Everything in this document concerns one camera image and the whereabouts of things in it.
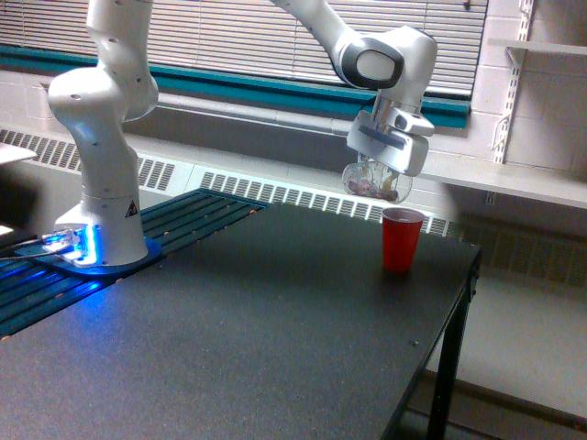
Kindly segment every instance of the window blinds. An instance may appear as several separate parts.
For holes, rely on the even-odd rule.
[[[430,90],[471,94],[488,0],[330,0],[358,31],[403,25],[439,46]],[[88,0],[0,0],[0,44],[95,54]],[[155,0],[151,62],[340,83],[310,33],[268,0]]]

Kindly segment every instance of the table leg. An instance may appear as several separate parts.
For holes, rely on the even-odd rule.
[[[437,381],[434,388],[432,411],[428,422],[426,440],[441,440],[447,428],[449,419],[450,398],[457,378],[459,365],[460,346],[465,332],[467,312],[469,311],[469,292],[462,295],[457,310],[450,318],[447,329],[444,332],[440,363],[438,364]]]

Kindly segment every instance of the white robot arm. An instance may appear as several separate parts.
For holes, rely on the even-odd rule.
[[[372,114],[361,111],[348,145],[393,171],[416,176],[434,127],[421,114],[422,97],[437,56],[437,43],[410,27],[362,35],[326,0],[271,0],[295,16],[327,51],[347,84],[377,90]]]
[[[343,81],[379,91],[372,114],[357,116],[348,145],[394,175],[420,172],[427,154],[424,136],[434,131],[420,106],[436,42],[409,27],[361,35],[326,0],[272,2],[313,33]],[[137,154],[125,141],[122,123],[146,115],[157,103],[147,63],[151,9],[152,0],[90,0],[87,28],[98,47],[98,65],[64,73],[49,88],[50,108],[71,131],[82,160],[82,200],[56,222],[56,229],[83,231],[81,245],[61,255],[75,266],[118,267],[148,254]]]
[[[98,65],[68,71],[50,84],[50,108],[72,133],[82,160],[82,200],[55,226],[83,231],[81,246],[61,255],[78,267],[123,266],[148,253],[137,153],[125,141],[122,123],[157,103],[147,63],[151,9],[146,0],[90,0],[87,28]]]

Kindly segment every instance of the blue grated platform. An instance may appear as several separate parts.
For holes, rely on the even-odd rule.
[[[267,204],[210,190],[196,190],[141,211],[145,235],[163,255],[191,245]],[[34,261],[0,263],[0,338],[10,336],[115,280],[88,280]]]

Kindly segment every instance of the red solo cup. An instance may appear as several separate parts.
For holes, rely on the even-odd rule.
[[[383,210],[383,267],[390,272],[407,272],[412,266],[424,215],[413,209]]]

